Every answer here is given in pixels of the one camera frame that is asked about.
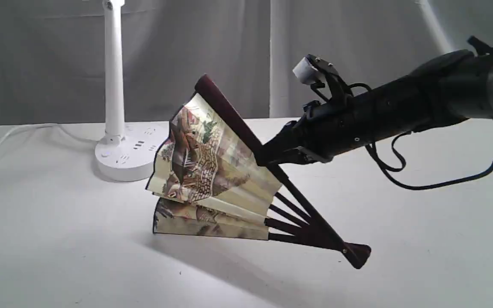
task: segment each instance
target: robotic hand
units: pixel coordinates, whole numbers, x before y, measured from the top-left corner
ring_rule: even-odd
[[[446,127],[470,118],[493,119],[493,47],[471,37],[468,43],[477,51],[458,50],[419,66],[409,75],[374,90],[363,83],[346,84],[334,65],[307,55],[293,69],[324,104],[313,100],[303,106],[299,121],[287,123],[256,154],[260,166],[270,164],[327,163],[334,156],[364,146],[386,177],[400,187],[424,190],[481,178],[493,171],[493,163],[483,173],[424,187],[411,187],[393,179],[406,160],[393,148],[402,163],[392,168],[377,156],[376,142],[427,129]],[[331,98],[319,89],[326,80]],[[367,90],[354,96],[351,89]]]

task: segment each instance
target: tabletop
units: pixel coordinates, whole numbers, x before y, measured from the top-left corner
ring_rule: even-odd
[[[247,120],[262,142],[289,119]],[[166,135],[168,125],[155,123]],[[68,130],[98,140],[103,124]],[[9,127],[0,127],[2,136]],[[431,184],[485,170],[493,123],[406,136],[399,180]],[[381,157],[398,164],[389,140]],[[0,149],[0,307],[493,306],[493,173],[432,191],[390,183],[362,148],[329,164],[284,166],[348,242],[372,255],[354,269],[336,251],[280,242],[152,234],[146,180],[115,183],[94,144],[58,128]]]

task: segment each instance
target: white pole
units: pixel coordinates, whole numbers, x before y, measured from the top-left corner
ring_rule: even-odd
[[[123,51],[121,6],[125,0],[104,0],[106,68],[106,142],[118,143],[125,137],[123,103]]]

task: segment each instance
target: black object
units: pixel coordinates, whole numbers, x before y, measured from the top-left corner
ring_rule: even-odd
[[[362,83],[347,85],[328,62],[308,55],[309,69],[320,72],[331,94],[340,97],[325,99],[326,104],[309,103],[299,121],[289,122],[264,144],[256,154],[258,165],[326,163],[338,154],[366,146],[389,178],[386,171],[400,171],[406,162],[398,155],[401,168],[384,164],[377,157],[378,140],[455,125],[469,118],[493,118],[493,47],[475,37],[468,41],[477,56],[469,50],[454,51],[374,90]],[[312,89],[314,84],[317,89],[324,86],[320,79],[310,80]],[[353,96],[350,89],[356,86],[368,91]]]
[[[241,119],[240,115],[233,109],[225,96],[218,90],[211,79],[205,75],[195,85],[196,93],[203,96],[203,99],[214,109],[221,119],[237,134],[248,148],[253,152],[258,152],[262,148],[262,143],[250,130],[248,125]],[[288,219],[291,223],[282,222],[275,218],[266,218],[265,224],[270,228],[275,228],[287,234],[269,234],[269,240],[288,242],[337,250],[351,263],[360,269],[368,260],[371,248],[364,244],[345,242],[338,233],[328,224],[328,222],[317,212],[315,207],[305,198],[305,196],[294,186],[286,173],[278,165],[271,165],[267,168],[271,173],[288,189],[291,195],[301,205],[303,209],[293,204],[277,193],[275,197],[284,205],[290,208],[300,218],[289,214],[272,204],[270,209],[275,213]]]

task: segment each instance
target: chinese folding fan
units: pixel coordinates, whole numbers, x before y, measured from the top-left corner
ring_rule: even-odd
[[[338,250],[360,269],[370,247],[344,242],[279,166],[258,166],[255,154],[261,146],[211,79],[200,78],[190,101],[169,121],[169,136],[155,156],[147,184],[160,197],[153,232]],[[282,186],[303,210],[278,192]],[[274,197],[297,216],[272,204]],[[269,210],[289,222],[270,218]]]

